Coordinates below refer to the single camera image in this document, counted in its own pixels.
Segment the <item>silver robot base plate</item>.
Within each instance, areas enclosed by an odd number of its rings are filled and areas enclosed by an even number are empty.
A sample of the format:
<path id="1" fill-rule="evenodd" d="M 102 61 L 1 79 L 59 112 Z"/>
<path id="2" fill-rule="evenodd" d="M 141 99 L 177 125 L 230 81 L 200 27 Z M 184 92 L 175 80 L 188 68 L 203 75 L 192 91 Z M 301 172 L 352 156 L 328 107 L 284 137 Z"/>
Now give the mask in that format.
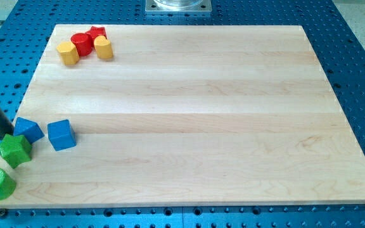
<path id="1" fill-rule="evenodd" d="M 145 12 L 211 12 L 211 0 L 146 0 Z"/>

